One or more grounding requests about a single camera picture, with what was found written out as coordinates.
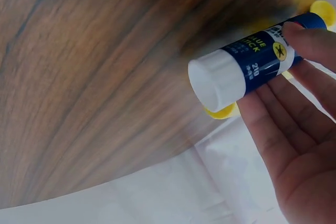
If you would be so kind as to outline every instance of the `glue stick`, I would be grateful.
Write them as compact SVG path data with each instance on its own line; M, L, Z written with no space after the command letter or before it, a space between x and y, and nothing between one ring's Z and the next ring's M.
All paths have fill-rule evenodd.
M308 29L327 28L315 13L287 21ZM302 60L282 35L284 23L189 62L190 83L204 107L218 112Z

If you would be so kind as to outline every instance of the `blue label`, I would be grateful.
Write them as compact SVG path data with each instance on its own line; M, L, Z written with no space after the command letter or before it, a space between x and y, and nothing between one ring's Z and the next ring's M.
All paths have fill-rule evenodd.
M246 94L278 75L281 60L287 57L288 46L282 41L278 42L268 32L260 31L222 48L241 67Z

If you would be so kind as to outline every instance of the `glue stick label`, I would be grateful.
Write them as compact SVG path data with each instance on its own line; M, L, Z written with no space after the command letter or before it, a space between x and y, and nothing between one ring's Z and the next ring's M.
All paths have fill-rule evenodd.
M296 54L282 35L282 25L270 27L222 48L235 58L244 73L246 94L293 65Z

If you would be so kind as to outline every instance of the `finger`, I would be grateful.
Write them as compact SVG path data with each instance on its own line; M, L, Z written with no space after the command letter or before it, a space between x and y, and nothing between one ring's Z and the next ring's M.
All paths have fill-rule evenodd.
M304 154L316 146L314 139L302 131L298 124L283 108L267 84L260 87L257 90L257 93L265 104L265 107L270 116L273 118L275 124L283 132L285 137L298 153Z
M283 35L300 56L336 72L335 33L323 29L304 29L293 22L286 22Z
M268 85L294 121L316 142L322 143L335 137L334 122L283 76L274 78Z
M295 79L316 97L323 108L336 119L336 80L307 61L300 62L290 72Z
M242 118L275 181L298 153L276 126L256 92L238 101Z

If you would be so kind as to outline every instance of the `fingernail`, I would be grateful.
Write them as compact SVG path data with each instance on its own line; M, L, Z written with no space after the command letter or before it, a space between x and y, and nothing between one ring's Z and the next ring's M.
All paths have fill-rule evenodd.
M285 22L283 26L284 30L289 31L291 33L296 33L298 31L304 30L303 26L294 22Z

